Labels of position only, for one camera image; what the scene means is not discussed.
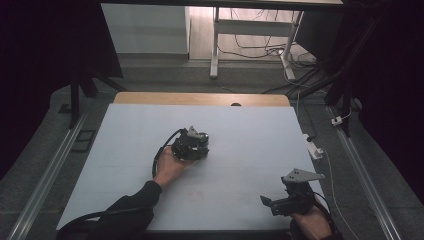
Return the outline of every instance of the black robotic device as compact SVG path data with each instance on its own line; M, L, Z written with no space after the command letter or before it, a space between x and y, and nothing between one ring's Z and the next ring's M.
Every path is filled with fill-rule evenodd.
M316 202L315 194L309 185L309 181L321 178L324 178L323 174L295 168L287 176L281 177L287 187L289 196L275 201L261 196L262 204L270 207L274 216L289 216L292 213L306 214Z
M157 162L163 149L168 146L168 143L171 141L171 139L174 138L178 133L181 135L175 139L175 142L172 145L170 145L176 158L181 161L198 161L203 160L208 156L208 134L203 132L198 133L193 126L191 126L188 130L185 128L179 129L165 142L161 148L159 148L158 152L156 153L152 167L153 177L156 176Z

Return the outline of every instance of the cable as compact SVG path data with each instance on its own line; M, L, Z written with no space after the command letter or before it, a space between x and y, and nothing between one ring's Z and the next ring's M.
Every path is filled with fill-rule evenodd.
M322 196L321 194L319 194L317 192L313 192L313 193L315 193L316 195L320 196L321 199L324 200L324 202L325 202L325 204L327 205L327 208L328 208L328 214L330 214L330 216L331 216L331 208L330 208L330 204L328 204L327 199L325 199L324 196Z
M297 68L316 67L316 66L317 66L317 64L316 64L315 62L308 62L308 63L310 63L310 64L304 64L304 63L302 63L302 62L300 62L300 61L299 61L299 57L300 57L300 56L305 55L305 54L308 54L308 53L309 53L309 52L306 52L306 53L302 53L302 54L300 54L299 56L297 56L297 60L296 60L296 61L293 59L293 54L289 53L289 56L290 56L290 58L291 58L291 61L289 61L289 62L290 62L293 66L295 66L295 67L297 67Z
M221 89L224 89L224 90L227 90L227 91L229 91L229 92L231 92L231 93L238 93L238 92L236 92L236 91L233 91L233 90L231 90L231 89L229 89L229 88L227 88L227 87L224 87L224 86L222 86L221 84L218 84L218 83L216 83Z
M152 165L152 176L153 178L156 177L156 171L157 171L157 164L160 157L160 154L162 153L163 149L168 145L168 143L177 135L178 133L181 133L184 129L178 129L174 132L174 134L171 135L171 137L166 140L165 144L161 148L159 148L159 151L156 153L155 158L153 159L153 165Z
M253 18L252 19L252 21L253 20L255 20L255 19L257 19L257 18L259 18L259 17L261 17L262 16L262 14L264 13L264 9L262 9L261 11L259 11L259 13L257 14L257 16L255 17L255 18ZM237 16L237 19L239 19L239 17L238 17L238 15L237 15L237 13L231 8L231 14L230 14L230 16L231 16L231 19L234 19L233 18L233 12L234 12L234 14ZM275 15L275 18L274 18L274 21L277 21L277 16L278 16L278 10L277 10L277 13L276 13L276 15ZM237 39L237 35L234 35L234 39L235 39L235 41L236 41L236 44L237 44L237 46L239 47L239 48L265 48L265 51L266 51L266 48L267 47L283 47L283 46L285 46L286 44L285 43L282 43L282 44L278 44L278 45L268 45L269 44L269 41L271 40L271 36L268 38L268 41L267 41L267 43L265 44L265 46L249 46L249 47L246 47L246 46L241 46L240 45L240 43L238 42L238 39Z
M310 81L320 70L318 69L318 68L314 68L314 69L311 69L310 70L310 72L311 71L314 71L315 70L315 72L312 72L312 74L311 75L309 75L305 80L303 80L301 83L300 83L300 85L304 85L303 87L307 87L307 88L310 88L311 86L313 86L315 83L317 83L317 82L319 82L319 81L321 81L324 77L325 77L325 75L323 74L320 78L318 78L318 80L316 80L313 84L311 84L311 85L305 85L305 83L307 83L308 81ZM286 96L288 97L288 98L290 98L291 97L291 94L292 94L292 92L294 92L297 88L298 88L299 86L295 86L295 87L293 87L290 91L288 91L287 93L286 93Z
M298 80L301 80L301 79L303 79L306 75L308 75L310 72L311 72L312 70L310 70L309 72L307 72L305 75L303 75L302 77L300 77ZM285 84L285 85L282 85L282 86L280 86L280 87L276 87L276 88L271 88L271 89L268 89L268 90L266 90L266 91L264 91L264 92L262 92L261 94L266 94L266 93L269 93L269 92L271 92L271 91L275 91L275 90L280 90L280 89L283 89L283 88L285 88L285 87L290 87L292 84Z
M263 58L263 57L268 57L268 56L272 55L274 52L278 52L279 50L281 50L281 49L275 48L275 49L270 49L270 50L268 50L268 51L269 51L269 53L267 53L267 54L265 54L265 55L261 55L261 56L246 56L246 55L239 54L239 53L235 53L235 52L226 52L226 51L221 50L221 48L219 48L219 46L217 46L217 47L218 47L218 50L219 50L220 52L222 52L222 53L226 53L226 54L233 54L233 55L237 55L237 56L245 57L245 58Z
M345 222L346 226L349 228L349 230L352 232L352 234L355 236L355 238L359 240L358 236L356 236L355 232L352 230L350 225L347 223L346 219L343 217L343 214L341 213L340 208L337 205L336 194L334 192L333 170L331 168L330 156L328 155L327 150L325 150L324 148L321 148L321 149L325 152L325 155L327 156L328 165L330 166L331 191L333 193L334 205L336 205L337 211L339 212L339 214L342 217L343 221Z
M300 90L297 91L297 101L296 101L296 114L297 114L298 122L299 122L299 96L300 96Z
M348 118L348 117L350 116L350 114L352 114L352 108L350 108L350 110L349 110L349 114L348 114L348 115L346 115L346 116L342 117L342 120L343 120L343 119L345 119L345 118Z
M286 93L286 96L290 98L291 93L292 93L294 90L296 90L298 87L306 87L306 88L309 88L309 87L310 87L310 85L304 85L304 84L305 84L305 83L307 83L309 80L311 80L311 79L312 79L312 77L313 77L313 76L315 76L315 74L317 74L317 73L318 73L318 71L319 71L319 69L318 69L318 68L313 68L313 69L309 70L309 72L307 72L307 73L305 74L305 76L306 76L306 75L308 75L308 76L307 76L307 78L306 78L305 80L300 81L301 79L298 79L298 82L301 82L300 84L299 84L299 83L291 82L291 81L287 78L287 76L286 76L286 71L284 71L284 78L286 79L286 81L287 81L287 82L289 82L289 83L291 83L291 84L293 84L293 85L295 85L295 87L293 87L291 90L289 90L289 91Z
M315 126L314 120L312 119L311 115L309 114L308 108L306 107L305 101L302 99L302 105L305 108L306 114L308 115L309 121L312 124L312 129L314 130L314 134L310 135L309 137L311 137L312 139L315 139L318 137L318 131L317 128Z

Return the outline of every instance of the human hand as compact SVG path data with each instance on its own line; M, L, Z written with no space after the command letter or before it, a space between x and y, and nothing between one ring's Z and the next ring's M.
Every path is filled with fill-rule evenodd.
M323 239L333 234L324 213L316 206L304 215L293 213L290 216L308 239Z
M162 189L176 179L185 167L192 164L193 161L180 161L174 156L171 147L163 149L159 156L157 173L153 181L159 184Z

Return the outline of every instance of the white tabletop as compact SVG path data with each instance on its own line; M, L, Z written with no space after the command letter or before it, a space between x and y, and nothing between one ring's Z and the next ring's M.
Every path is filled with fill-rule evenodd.
M136 193L159 147L190 125L209 134L210 152L164 190L148 230L287 229L259 196L286 198L280 177L314 172L293 108L139 104L109 106L57 228Z

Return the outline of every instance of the black cable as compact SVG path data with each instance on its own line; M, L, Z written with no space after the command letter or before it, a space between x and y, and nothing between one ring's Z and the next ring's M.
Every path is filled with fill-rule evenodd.
M313 69L311 69L311 70L309 70L305 75L303 75L303 77L302 78L304 78L304 77L306 77L306 79L305 80L303 80L302 82L300 82L301 80L302 80L302 78L299 78L298 80L297 80L297 82L300 82L299 84L293 84L293 83L291 83L291 84L293 84L294 85L294 87L292 88L292 89L290 89L287 93L286 93L286 96L288 97L288 98L290 98L290 95L297 89L297 88L299 88L299 87L306 87L306 86L302 86L303 84L305 84L306 82L308 82L309 80L311 80L311 78L313 77L313 76L315 76L315 74L317 74L318 73L318 71L319 71L319 69L318 68L313 68Z
M277 10L277 13L275 14L274 22L277 21L277 17L278 17L278 10ZM272 36L269 36L268 41L265 44L265 51L266 51L266 48L268 47L269 41L271 41L271 38Z
M325 204L327 205L327 208L328 208L328 213L330 214L330 216L331 216L331 208L330 208L330 205L328 204L328 201L327 201L327 199L325 199L325 197L324 196L322 196L321 194L319 194L319 193L317 193L317 192L314 192L316 195L318 195L318 196L320 196L321 198L322 198L322 200L324 200L325 201Z
M216 83L221 89L224 89L224 90L227 90L227 91L229 91L230 93L235 93L235 94L238 94L238 92L236 92L236 91L233 91L233 90L231 90L231 89L229 89L229 88L227 88L227 87L224 87L224 86L222 86L221 84L218 84L218 83Z
M254 19L252 19L252 21L253 21L253 20L255 20L256 18L260 18L260 17L262 17L262 14L264 14L264 12L265 12L265 9L261 9L261 10L258 12L258 14L256 14L256 17L255 17Z
M152 176L153 176L153 178L156 177L157 164L158 164L158 160L159 160L159 157L160 157L163 149L165 149L165 147L175 137L175 135L177 135L178 133L181 133L182 131L184 131L184 129L178 129L177 131L175 131L174 134L172 134L171 137L169 137L168 140L166 140L165 144L163 144L163 146L161 148L159 148L159 151L156 153L156 156L153 159L153 165L152 165Z
M238 46L239 48L266 48L266 47L285 47L285 46L286 46L286 44L285 44L285 43L282 43L282 44L269 45L269 46L249 46L249 47L246 47L246 46L241 46L241 45L239 44L238 39L237 39L237 35L234 35L234 38L235 38L236 43L237 43L237 46Z
M217 46L217 47L218 47L218 50L219 50L220 52L222 52L222 53L226 53L226 54L233 54L233 55L237 55L237 56L245 57L245 58L263 58L263 57L268 57L268 56L270 56L272 53L274 53L274 52L277 52L277 51L281 50L281 48L269 49L269 50L267 50L267 51L269 51L269 53L267 53L267 54L265 54L265 55L261 55L261 56L246 56L246 55L239 54L239 53L235 53L235 52L226 52L226 51L221 50L221 48L219 48L219 46Z
M303 75L302 77L300 77L298 80L302 80L302 79L303 79L306 75L308 75L311 71L312 71L312 70L310 70L309 72L307 72L305 75ZM283 89L283 88L285 88L285 87L289 87L289 86L292 86L292 84L291 84L291 83L288 83L288 84L284 84L284 85L279 86L279 87L276 87L276 88L271 88L271 89L268 89L268 90L266 90L266 91L262 92L261 94L266 94L266 93L269 93L269 92L272 92L272 91L275 91L275 90L280 90L280 89Z
M306 53L302 53L302 54L300 54L297 58L299 59L299 57L300 56L302 56L302 55L305 55L305 54L308 54L309 52L306 52ZM308 67L316 67L317 66L317 64L316 63L311 63L311 64L304 64L303 62L301 62L301 61L299 61L299 60L294 60L293 59L293 55L290 53L289 54L289 56L290 56L290 58L291 58L291 61L290 61L290 63L293 65L293 66L295 66L295 67L297 67L297 68L308 68Z
M309 121L310 121L310 122L311 122L311 124L312 124L312 129L314 130L314 134L313 134L312 136L310 135L310 137L311 137L312 139L315 139L315 138L317 138L317 137L318 137L318 131L317 131L317 128L315 127L315 123L314 123L314 121L312 120L311 115L309 114L308 108L306 107L306 104L305 104L305 101L303 100L303 98L302 98L302 105L303 105L303 107L305 108L306 115L308 115Z

